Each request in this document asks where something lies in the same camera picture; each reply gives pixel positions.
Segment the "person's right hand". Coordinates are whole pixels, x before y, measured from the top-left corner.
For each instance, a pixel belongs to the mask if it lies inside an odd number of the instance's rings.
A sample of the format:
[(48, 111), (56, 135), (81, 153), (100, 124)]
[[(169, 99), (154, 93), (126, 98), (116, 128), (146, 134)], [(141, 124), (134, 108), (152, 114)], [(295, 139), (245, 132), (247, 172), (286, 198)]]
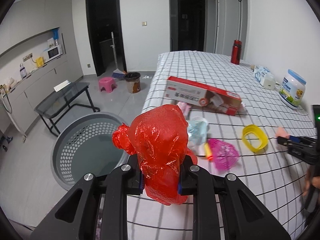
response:
[(305, 185), (303, 189), (303, 196), (306, 196), (309, 192), (310, 186), (318, 187), (318, 177), (311, 176), (311, 166), (308, 168), (305, 175)]

